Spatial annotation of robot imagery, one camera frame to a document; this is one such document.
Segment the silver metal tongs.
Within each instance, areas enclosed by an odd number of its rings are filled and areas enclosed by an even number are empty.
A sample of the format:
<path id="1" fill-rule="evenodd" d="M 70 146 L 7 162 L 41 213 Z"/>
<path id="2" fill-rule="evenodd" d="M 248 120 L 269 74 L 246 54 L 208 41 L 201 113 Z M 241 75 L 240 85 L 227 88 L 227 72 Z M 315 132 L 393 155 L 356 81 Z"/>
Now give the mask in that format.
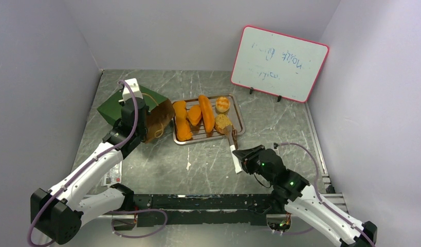
<path id="1" fill-rule="evenodd" d="M 242 167 L 241 167 L 241 163 L 239 161 L 239 159 L 233 154 L 233 151 L 236 150 L 236 146 L 235 146 L 235 142 L 232 136 L 232 132 L 233 132 L 233 126 L 232 125 L 228 125 L 224 128 L 224 134 L 226 135 L 227 139 L 228 139 L 228 143 L 229 143 L 229 147 L 230 147 L 230 154 L 233 160 L 233 164 L 234 164 L 234 171 L 236 174 L 239 174 L 240 172 L 242 172 Z"/>

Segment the green brown paper bag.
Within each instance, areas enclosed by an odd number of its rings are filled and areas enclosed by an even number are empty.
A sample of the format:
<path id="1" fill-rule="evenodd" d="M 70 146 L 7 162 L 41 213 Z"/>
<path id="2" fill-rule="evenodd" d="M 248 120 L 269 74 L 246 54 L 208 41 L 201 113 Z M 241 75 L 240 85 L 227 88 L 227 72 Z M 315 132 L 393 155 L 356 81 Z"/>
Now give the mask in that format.
<path id="1" fill-rule="evenodd" d="M 115 92 L 110 98 L 102 103 L 97 111 L 111 126 L 118 124 L 118 120 L 125 116 L 125 124 L 131 129 L 134 123 L 135 108 L 132 99 L 124 100 L 122 98 L 122 88 Z M 175 115 L 173 104 L 169 98 L 163 96 L 147 87 L 141 86 L 140 91 L 143 95 L 145 105 L 148 107 L 148 113 L 145 117 L 139 116 L 138 120 L 145 121 L 147 133 L 145 143 L 159 138 L 163 135 L 164 129 L 168 126 Z"/>

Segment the tan round fake bun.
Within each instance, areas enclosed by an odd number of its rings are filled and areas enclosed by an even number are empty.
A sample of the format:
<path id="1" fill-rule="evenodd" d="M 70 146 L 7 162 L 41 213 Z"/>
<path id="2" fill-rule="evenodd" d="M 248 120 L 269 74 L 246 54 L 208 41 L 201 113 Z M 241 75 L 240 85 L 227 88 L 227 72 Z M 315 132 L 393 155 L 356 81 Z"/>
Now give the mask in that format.
<path id="1" fill-rule="evenodd" d="M 218 133 L 224 134 L 224 129 L 231 126 L 232 122 L 226 114 L 218 114 L 215 118 L 215 129 Z"/>

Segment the orange fake bread loaf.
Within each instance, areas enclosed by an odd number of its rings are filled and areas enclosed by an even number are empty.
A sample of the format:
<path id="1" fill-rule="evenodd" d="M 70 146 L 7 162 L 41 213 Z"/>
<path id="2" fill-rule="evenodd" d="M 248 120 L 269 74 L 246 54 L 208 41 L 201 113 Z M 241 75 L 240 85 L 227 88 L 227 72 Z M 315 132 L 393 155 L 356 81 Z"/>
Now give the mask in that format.
<path id="1" fill-rule="evenodd" d="M 189 121 L 187 120 L 188 112 L 186 110 L 186 102 L 176 101 L 173 103 L 175 111 L 175 124 L 176 124 L 176 136 L 181 142 L 187 141 L 192 138 L 192 132 L 190 129 Z"/>

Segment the long orange fake baguette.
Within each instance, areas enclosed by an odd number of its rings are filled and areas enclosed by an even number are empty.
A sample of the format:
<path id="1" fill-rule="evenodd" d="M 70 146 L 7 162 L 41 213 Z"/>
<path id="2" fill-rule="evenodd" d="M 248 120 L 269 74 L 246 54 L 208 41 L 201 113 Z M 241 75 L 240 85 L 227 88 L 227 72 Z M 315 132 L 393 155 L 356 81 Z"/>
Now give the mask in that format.
<path id="1" fill-rule="evenodd" d="M 203 119 L 205 131 L 207 133 L 211 133 L 215 125 L 215 117 L 214 117 L 211 102 L 209 98 L 206 97 L 205 95 L 199 95 L 198 102 L 199 102 L 199 106 L 202 112 L 202 119 Z"/>

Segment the round orange fake bun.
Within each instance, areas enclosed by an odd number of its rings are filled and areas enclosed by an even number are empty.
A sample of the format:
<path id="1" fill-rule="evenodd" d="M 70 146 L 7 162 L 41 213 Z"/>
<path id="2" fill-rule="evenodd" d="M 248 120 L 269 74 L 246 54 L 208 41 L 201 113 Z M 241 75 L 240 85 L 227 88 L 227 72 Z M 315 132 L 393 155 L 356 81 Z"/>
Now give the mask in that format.
<path id="1" fill-rule="evenodd" d="M 218 97 L 217 100 L 215 101 L 215 108 L 220 113 L 227 112 L 230 108 L 230 100 L 228 99 L 228 97 L 225 97 L 225 96 Z"/>

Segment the silver metal tray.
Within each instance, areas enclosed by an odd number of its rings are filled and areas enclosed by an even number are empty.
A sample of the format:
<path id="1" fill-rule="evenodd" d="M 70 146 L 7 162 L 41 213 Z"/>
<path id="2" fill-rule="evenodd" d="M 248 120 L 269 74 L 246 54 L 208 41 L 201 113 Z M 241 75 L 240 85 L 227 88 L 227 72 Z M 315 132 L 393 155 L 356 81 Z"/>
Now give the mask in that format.
<path id="1" fill-rule="evenodd" d="M 240 106 L 237 102 L 236 97 L 231 93 L 208 96 L 208 99 L 212 105 L 212 109 L 213 109 L 213 113 L 215 117 L 218 114 L 220 114 L 220 112 L 215 108 L 215 103 L 218 97 L 228 98 L 230 102 L 230 106 L 229 106 L 229 110 L 225 112 L 224 114 L 227 115 L 227 117 L 232 122 L 233 128 L 237 131 L 237 135 L 240 136 L 244 134 L 246 131 L 246 128 L 245 128 L 244 120 L 241 114 Z M 173 118 L 171 123 L 173 124 L 173 133 L 172 133 L 173 141 L 178 145 L 195 144 L 195 143 L 205 142 L 209 140 L 225 138 L 224 134 L 217 132 L 215 129 L 211 133 L 207 133 L 205 131 L 203 121 L 201 120 L 197 126 L 190 125 L 192 138 L 189 140 L 180 141 L 177 138 L 175 117 Z"/>

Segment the orange fake croissant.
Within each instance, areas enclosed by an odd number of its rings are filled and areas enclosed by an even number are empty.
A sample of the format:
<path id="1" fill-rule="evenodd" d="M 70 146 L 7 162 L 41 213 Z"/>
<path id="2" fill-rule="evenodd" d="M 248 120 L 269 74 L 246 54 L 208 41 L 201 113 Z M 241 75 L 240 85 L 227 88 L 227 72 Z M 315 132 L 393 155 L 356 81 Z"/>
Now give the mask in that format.
<path id="1" fill-rule="evenodd" d="M 202 118 L 202 111 L 198 105 L 193 105 L 188 111 L 188 120 L 192 126 L 197 126 Z"/>

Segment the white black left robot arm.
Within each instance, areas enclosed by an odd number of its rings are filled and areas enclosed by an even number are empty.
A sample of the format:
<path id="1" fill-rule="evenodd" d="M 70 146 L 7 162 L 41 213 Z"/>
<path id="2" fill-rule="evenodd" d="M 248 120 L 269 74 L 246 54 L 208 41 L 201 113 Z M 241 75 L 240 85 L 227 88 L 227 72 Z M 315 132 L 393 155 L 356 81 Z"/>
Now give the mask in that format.
<path id="1" fill-rule="evenodd" d="M 114 166 L 121 163 L 147 134 L 145 118 L 149 107 L 143 97 L 124 101 L 121 118 L 83 164 L 48 190 L 37 189 L 30 197 L 31 240 L 34 228 L 52 242 L 65 244 L 89 221 L 110 211 L 130 213 L 135 206 L 134 193 L 116 183 L 103 193 L 86 198 L 88 191 Z"/>

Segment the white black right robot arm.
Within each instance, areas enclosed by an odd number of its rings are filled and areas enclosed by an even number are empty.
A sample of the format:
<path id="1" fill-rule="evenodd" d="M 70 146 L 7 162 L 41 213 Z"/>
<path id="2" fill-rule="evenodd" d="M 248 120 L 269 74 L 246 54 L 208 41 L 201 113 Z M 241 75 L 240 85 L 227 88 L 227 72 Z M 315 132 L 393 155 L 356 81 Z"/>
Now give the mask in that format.
<path id="1" fill-rule="evenodd" d="M 322 233 L 335 246 L 375 246 L 377 226 L 362 222 L 341 210 L 323 196 L 316 184 L 285 167 L 272 149 L 264 146 L 236 150 L 231 148 L 235 170 L 262 176 L 271 186 L 265 214 L 289 213 Z"/>

